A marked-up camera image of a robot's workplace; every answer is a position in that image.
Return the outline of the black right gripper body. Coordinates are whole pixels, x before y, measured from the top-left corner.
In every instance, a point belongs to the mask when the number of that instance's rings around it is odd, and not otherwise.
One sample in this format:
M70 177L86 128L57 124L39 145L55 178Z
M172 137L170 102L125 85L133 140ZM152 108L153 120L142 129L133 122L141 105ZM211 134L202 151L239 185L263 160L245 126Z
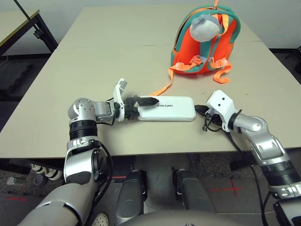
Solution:
M210 115L208 113L205 114L205 128L209 128L209 125L213 123L217 126L222 126L222 120L218 114Z

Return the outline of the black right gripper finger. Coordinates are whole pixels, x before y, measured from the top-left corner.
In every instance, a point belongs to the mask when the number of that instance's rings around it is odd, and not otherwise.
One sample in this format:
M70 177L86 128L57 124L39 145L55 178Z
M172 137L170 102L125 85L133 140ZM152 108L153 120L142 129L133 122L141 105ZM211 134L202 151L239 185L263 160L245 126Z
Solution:
M206 115L206 112L208 111L208 107L206 105L195 105L194 107L195 111L200 115Z

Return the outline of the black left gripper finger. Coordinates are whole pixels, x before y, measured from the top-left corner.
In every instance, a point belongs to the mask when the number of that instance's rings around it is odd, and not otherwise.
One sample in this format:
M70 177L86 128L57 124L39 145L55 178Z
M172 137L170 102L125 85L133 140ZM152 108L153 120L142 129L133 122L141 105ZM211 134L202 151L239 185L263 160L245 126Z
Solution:
M153 106L159 102L158 99L154 97L139 97L138 105L139 106Z

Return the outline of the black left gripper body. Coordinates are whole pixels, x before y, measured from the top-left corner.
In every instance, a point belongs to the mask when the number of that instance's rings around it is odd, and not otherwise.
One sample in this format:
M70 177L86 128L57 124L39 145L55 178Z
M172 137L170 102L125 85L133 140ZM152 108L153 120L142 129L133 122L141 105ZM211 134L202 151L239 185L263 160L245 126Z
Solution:
M140 114L138 112L138 108L135 106L136 103L138 103L140 100L140 97L133 96L133 97L127 97L123 103L125 108L125 119L137 119Z

